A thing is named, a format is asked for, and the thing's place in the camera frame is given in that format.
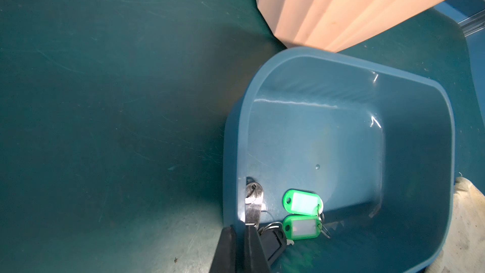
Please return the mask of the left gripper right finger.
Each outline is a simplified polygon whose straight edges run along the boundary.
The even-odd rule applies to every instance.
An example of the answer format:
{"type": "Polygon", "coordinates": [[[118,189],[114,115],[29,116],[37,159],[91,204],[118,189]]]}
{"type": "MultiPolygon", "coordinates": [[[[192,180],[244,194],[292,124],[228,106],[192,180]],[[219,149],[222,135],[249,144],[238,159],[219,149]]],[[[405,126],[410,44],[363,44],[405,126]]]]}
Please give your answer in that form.
{"type": "Polygon", "coordinates": [[[244,270],[249,273],[270,273],[260,235],[252,225],[246,225],[245,229],[244,270]]]}

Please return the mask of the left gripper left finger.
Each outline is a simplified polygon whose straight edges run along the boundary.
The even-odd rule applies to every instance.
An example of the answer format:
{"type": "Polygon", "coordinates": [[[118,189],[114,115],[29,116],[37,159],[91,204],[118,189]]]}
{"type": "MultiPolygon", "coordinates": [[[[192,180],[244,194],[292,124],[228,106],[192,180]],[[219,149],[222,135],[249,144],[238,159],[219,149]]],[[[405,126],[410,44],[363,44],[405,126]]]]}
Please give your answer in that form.
{"type": "Polygon", "coordinates": [[[235,273],[236,247],[234,227],[224,227],[219,237],[209,273],[235,273]]]}

